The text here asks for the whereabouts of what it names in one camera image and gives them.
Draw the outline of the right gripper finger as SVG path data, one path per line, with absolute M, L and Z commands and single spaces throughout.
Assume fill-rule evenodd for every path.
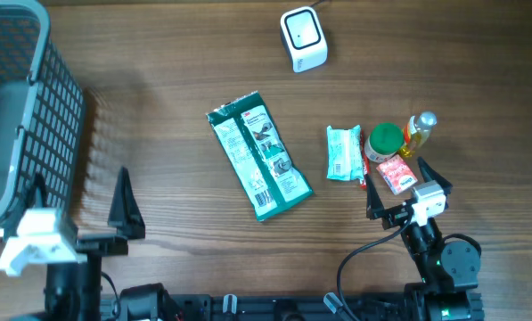
M 422 174 L 422 178 L 426 183 L 435 181 L 443 189 L 445 195 L 449 195 L 452 192 L 453 185 L 437 173 L 422 157 L 417 158 L 417 163 Z
M 370 220 L 382 218 L 385 208 L 369 174 L 364 176 L 364 181 L 367 192 L 366 217 Z

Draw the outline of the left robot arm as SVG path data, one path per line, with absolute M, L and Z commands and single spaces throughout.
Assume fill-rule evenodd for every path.
M 31 320 L 179 320 L 181 308 L 162 284 L 146 284 L 114 293 L 102 302 L 102 259 L 126 256 L 128 244 L 145 237 L 145 224 L 126 168 L 119 171 L 110 206 L 112 234 L 79 235 L 74 221 L 43 203 L 44 179 L 37 175 L 16 232 L 0 257 L 0 270 L 19 276 L 27 265 L 46 267 L 45 309 Z

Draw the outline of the yellow dish soap bottle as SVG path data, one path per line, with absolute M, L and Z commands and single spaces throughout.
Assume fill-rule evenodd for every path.
M 398 150 L 402 157 L 412 157 L 430 137 L 432 129 L 437 125 L 436 114 L 432 111 L 423 111 L 413 115 L 403 128 L 404 143 Z

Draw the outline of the green lid stock jar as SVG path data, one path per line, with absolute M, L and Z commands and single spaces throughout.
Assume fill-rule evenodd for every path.
M 364 144 L 369 161 L 382 163 L 392 158 L 404 143 L 403 132 L 393 123 L 381 123 L 374 128 Z

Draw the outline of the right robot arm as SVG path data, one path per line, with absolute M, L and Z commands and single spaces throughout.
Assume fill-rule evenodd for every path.
M 482 320 L 479 286 L 482 249 L 468 235 L 442 235 L 436 217 L 448 209 L 453 185 L 423 158 L 417 160 L 423 182 L 402 204 L 385 208 L 370 177 L 365 178 L 366 216 L 385 230 L 395 227 L 421 281 L 401 293 L 387 293 L 371 303 L 396 320 Z

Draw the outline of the orange white tissue pack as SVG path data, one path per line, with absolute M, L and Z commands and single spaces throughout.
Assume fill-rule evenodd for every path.
M 406 191 L 418 182 L 416 175 L 399 155 L 382 162 L 377 166 L 377 171 L 394 195 Z

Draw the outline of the mint green wipes packet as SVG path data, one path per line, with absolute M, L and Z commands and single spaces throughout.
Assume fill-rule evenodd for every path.
M 361 153 L 361 127 L 326 128 L 328 144 L 327 178 L 339 181 L 364 182 L 364 161 Z

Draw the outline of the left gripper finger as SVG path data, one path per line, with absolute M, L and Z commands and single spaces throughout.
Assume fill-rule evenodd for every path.
M 135 200 L 128 169 L 121 167 L 110 206 L 108 226 L 128 240 L 145 238 L 145 224 Z
M 0 224 L 0 238 L 9 239 L 17 236 L 17 228 L 25 212 L 33 208 L 45 208 L 46 185 L 41 173 L 35 173 L 22 183 L 22 174 L 15 175 L 12 182 L 11 196 L 4 193 L 4 218 Z

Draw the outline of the red Nescafe coffee sachet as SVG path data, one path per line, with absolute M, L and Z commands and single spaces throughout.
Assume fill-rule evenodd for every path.
M 360 188 L 363 190 L 366 190 L 365 177 L 370 174 L 370 166 L 369 166 L 369 161 L 364 152 L 364 131 L 362 129 L 360 131 L 360 136 L 359 136 L 359 145 L 360 145 L 360 153 L 361 153 L 362 164 L 363 164 L 363 177 L 359 179 L 359 182 L 360 182 Z

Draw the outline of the green 3M gloves packet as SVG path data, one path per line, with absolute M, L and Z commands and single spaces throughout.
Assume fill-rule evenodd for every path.
M 294 166 L 259 92 L 221 105 L 207 119 L 258 221 L 289 210 L 314 193 Z

